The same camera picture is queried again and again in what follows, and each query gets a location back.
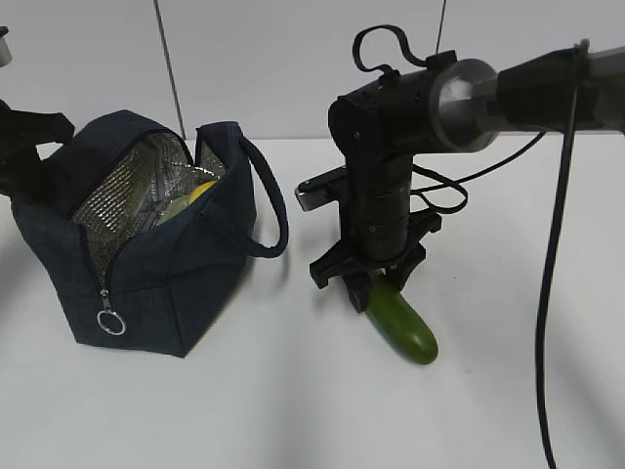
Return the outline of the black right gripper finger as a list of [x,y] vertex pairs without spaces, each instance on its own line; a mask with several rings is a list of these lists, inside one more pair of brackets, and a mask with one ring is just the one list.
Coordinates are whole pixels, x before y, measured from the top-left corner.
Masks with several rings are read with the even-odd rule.
[[425,260],[425,256],[407,256],[398,264],[388,267],[388,282],[401,291],[413,271]]
[[358,273],[344,276],[349,299],[357,313],[366,311],[374,286],[373,272]]

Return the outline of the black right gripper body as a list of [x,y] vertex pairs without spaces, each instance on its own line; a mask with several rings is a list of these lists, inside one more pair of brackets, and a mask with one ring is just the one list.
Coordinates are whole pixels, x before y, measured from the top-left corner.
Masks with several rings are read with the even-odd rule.
[[407,218],[406,241],[397,255],[388,260],[374,260],[358,249],[351,241],[340,239],[324,255],[310,265],[310,273],[315,284],[323,288],[333,277],[358,273],[384,271],[388,280],[388,267],[398,264],[407,256],[425,256],[426,250],[421,244],[425,235],[441,229],[441,216],[432,209],[423,209],[409,214]]

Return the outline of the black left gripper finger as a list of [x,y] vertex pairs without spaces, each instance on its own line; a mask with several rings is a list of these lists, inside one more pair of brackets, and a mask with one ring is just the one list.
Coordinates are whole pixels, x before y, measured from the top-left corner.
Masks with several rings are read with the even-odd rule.
[[68,215],[73,202],[73,178],[65,164],[68,145],[41,159],[36,151],[29,157],[28,166],[22,166],[18,187],[9,196],[12,203],[29,203],[43,206],[59,215]]

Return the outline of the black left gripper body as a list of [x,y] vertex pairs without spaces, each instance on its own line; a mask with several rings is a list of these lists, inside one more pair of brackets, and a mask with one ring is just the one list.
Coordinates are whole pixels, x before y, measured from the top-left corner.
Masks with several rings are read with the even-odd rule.
[[62,113],[37,113],[10,108],[1,102],[1,194],[11,195],[18,176],[39,145],[68,144],[74,125]]

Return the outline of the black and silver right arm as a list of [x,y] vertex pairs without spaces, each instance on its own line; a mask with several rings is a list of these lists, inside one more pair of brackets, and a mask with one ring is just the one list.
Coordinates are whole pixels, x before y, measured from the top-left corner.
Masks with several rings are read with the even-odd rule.
[[318,287],[341,278],[358,311],[367,307],[372,273],[403,287],[425,259],[422,238],[441,227],[437,208],[412,211],[413,159],[425,153],[469,153],[505,132],[624,128],[624,51],[586,44],[496,71],[453,52],[427,59],[421,71],[387,70],[340,96],[328,110],[343,166],[296,190],[303,209],[339,205],[340,239],[312,262]]

